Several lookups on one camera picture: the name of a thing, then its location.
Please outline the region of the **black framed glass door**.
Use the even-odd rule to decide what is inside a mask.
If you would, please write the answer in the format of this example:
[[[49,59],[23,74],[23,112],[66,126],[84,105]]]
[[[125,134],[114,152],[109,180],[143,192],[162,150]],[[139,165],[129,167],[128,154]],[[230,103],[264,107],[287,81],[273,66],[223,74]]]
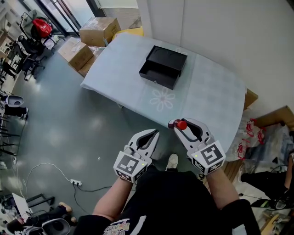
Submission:
[[[27,10],[45,15],[59,34],[79,37],[80,28],[92,17],[105,17],[98,0],[19,0]]]

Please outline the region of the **person's right forearm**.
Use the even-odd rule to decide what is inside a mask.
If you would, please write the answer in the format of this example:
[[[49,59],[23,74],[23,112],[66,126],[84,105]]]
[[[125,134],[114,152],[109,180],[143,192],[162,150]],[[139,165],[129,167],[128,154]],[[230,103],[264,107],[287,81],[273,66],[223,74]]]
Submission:
[[[221,168],[208,174],[206,179],[210,193],[218,209],[222,209],[228,204],[239,200],[239,195],[235,187]]]

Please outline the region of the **person's left forearm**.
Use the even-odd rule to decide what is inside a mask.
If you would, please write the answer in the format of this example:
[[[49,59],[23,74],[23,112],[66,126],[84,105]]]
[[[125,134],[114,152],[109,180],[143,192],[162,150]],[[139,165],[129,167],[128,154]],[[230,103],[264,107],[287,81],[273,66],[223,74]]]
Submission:
[[[133,183],[118,178],[97,202],[92,215],[102,216],[113,222],[121,214],[132,187]]]

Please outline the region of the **person's right white shoe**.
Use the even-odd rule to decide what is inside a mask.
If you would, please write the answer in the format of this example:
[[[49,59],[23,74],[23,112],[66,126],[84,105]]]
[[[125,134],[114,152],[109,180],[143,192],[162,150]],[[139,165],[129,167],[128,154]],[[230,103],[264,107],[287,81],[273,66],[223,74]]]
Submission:
[[[179,159],[177,154],[171,154],[168,159],[168,164],[166,166],[166,171],[174,171],[177,172],[177,165],[178,165]]]

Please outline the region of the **small red-capped bottle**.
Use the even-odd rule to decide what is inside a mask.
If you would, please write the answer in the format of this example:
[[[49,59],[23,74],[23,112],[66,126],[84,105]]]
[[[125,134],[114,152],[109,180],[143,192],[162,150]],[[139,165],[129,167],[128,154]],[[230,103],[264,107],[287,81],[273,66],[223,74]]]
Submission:
[[[181,119],[171,120],[168,123],[168,128],[169,129],[178,128],[179,130],[185,130],[187,128],[187,123],[186,121]]]

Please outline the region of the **large brown cardboard box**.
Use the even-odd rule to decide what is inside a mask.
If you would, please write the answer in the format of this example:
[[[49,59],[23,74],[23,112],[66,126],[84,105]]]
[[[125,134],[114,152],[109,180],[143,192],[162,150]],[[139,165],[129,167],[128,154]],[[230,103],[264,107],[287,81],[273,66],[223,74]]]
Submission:
[[[79,35],[81,42],[88,46],[104,47],[120,30],[117,18],[92,17],[81,27]]]

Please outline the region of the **red printed plastic bags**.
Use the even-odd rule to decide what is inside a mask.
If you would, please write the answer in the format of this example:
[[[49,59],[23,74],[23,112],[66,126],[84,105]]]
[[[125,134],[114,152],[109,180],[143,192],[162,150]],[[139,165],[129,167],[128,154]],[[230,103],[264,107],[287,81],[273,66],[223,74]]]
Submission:
[[[264,144],[266,129],[256,126],[256,122],[256,119],[253,118],[241,120],[235,138],[226,153],[228,162],[243,160],[249,148]]]

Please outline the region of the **open brown cardboard carton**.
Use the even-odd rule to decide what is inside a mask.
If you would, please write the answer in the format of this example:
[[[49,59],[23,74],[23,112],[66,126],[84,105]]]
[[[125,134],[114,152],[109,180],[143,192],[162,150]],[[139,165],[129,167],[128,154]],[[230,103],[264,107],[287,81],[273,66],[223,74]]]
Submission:
[[[274,124],[285,124],[290,131],[294,131],[294,113],[288,106],[281,107],[266,115],[256,118],[255,125],[258,127],[267,127]]]

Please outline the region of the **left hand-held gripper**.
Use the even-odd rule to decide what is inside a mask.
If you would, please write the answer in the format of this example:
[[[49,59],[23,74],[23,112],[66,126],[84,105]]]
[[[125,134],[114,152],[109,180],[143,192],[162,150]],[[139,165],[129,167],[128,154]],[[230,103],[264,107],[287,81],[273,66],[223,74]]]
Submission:
[[[124,150],[119,152],[114,163],[113,169],[116,175],[123,180],[135,183],[151,165],[151,156],[159,136],[157,129],[147,129],[133,135]]]

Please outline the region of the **black office chair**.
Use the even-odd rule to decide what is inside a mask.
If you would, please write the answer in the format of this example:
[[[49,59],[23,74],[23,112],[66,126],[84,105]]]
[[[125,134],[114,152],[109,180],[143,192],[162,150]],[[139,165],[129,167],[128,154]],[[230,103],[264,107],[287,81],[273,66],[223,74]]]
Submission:
[[[37,69],[45,69],[42,61],[46,59],[47,56],[41,57],[44,50],[40,52],[39,50],[34,49],[23,35],[20,35],[15,43],[16,45],[14,48],[17,50],[17,53],[20,56],[16,73],[19,74],[20,72],[23,72],[25,81],[28,81],[29,77],[32,77],[36,80],[35,74]]]

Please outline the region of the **grey hanging jacket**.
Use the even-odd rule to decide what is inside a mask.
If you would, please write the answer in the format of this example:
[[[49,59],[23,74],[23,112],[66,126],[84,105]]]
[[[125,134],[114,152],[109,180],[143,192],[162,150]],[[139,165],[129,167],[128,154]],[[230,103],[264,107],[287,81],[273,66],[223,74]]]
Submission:
[[[21,23],[20,27],[22,28],[23,32],[31,37],[31,28],[33,26],[33,20],[35,16],[35,10],[29,11],[28,13],[23,13],[21,15]]]

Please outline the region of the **white rounded device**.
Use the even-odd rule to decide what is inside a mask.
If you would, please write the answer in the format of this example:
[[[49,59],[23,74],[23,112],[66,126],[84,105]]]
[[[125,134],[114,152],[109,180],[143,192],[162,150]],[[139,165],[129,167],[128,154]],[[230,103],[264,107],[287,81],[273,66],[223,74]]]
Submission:
[[[20,107],[24,103],[24,99],[20,96],[8,95],[5,103],[9,107]]]
[[[47,235],[69,235],[71,230],[69,223],[62,218],[43,223],[42,229]]]

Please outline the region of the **black box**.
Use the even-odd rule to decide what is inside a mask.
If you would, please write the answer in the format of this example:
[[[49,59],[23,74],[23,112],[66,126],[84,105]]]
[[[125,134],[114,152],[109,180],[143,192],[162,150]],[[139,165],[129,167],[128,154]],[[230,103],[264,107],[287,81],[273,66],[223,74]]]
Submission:
[[[187,61],[187,55],[153,46],[139,75],[149,81],[173,90]]]

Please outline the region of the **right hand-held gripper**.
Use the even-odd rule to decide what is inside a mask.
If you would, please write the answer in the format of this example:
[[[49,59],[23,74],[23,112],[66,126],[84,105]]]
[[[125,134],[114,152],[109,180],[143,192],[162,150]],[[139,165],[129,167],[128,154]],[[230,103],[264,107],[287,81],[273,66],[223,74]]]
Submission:
[[[222,167],[226,155],[218,140],[212,137],[208,127],[195,119],[183,118],[184,130],[174,127],[175,134],[187,149],[187,158],[203,175]]]

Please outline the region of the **black metal frame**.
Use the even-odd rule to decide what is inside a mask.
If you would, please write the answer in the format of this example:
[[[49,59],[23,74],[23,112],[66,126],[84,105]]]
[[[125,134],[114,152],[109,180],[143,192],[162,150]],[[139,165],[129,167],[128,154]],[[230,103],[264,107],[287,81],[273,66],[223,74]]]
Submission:
[[[39,206],[43,203],[46,203],[51,207],[54,204],[54,202],[55,202],[54,196],[46,197],[44,194],[38,194],[29,199],[26,199],[26,203],[29,208]]]

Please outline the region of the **wooden slatted board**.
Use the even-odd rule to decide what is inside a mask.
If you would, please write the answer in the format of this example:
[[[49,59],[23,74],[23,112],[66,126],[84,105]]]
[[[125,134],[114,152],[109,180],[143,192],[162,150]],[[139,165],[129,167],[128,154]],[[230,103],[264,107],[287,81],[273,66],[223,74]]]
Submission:
[[[237,176],[239,168],[242,166],[242,163],[243,163],[243,160],[227,162],[224,172],[231,183],[234,181],[235,177]]]

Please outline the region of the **red bag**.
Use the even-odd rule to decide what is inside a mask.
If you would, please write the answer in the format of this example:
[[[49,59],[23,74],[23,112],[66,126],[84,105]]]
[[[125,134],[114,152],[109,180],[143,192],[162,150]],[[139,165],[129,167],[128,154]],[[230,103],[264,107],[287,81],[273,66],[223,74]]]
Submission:
[[[43,19],[38,19],[38,18],[34,19],[33,25],[34,25],[34,28],[36,29],[37,34],[41,38],[48,37],[52,32],[52,26]]]

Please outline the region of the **yellow plastic container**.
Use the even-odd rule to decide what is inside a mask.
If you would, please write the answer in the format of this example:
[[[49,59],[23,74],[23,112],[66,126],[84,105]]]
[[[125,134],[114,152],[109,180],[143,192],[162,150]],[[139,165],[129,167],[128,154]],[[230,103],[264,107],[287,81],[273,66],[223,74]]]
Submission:
[[[143,31],[143,27],[140,26],[138,28],[130,28],[130,29],[125,29],[125,30],[121,30],[118,31],[113,37],[112,37],[112,41],[119,35],[122,33],[128,33],[128,34],[133,34],[133,35],[139,35],[139,36],[144,36],[144,31]]]

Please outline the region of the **taped brown cardboard box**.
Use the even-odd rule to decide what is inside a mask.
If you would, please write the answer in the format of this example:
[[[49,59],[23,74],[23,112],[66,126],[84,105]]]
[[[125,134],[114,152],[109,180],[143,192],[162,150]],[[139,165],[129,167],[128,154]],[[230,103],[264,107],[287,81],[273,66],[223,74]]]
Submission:
[[[88,45],[74,37],[68,38],[58,53],[76,71],[79,71],[94,56]]]

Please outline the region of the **person's black t-shirt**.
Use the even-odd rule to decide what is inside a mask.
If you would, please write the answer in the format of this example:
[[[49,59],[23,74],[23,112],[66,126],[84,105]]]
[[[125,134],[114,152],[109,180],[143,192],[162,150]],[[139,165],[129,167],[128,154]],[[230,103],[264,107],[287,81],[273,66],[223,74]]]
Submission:
[[[250,203],[236,200],[218,209],[209,186],[191,172],[150,166],[112,222],[79,218],[73,235],[261,235]]]

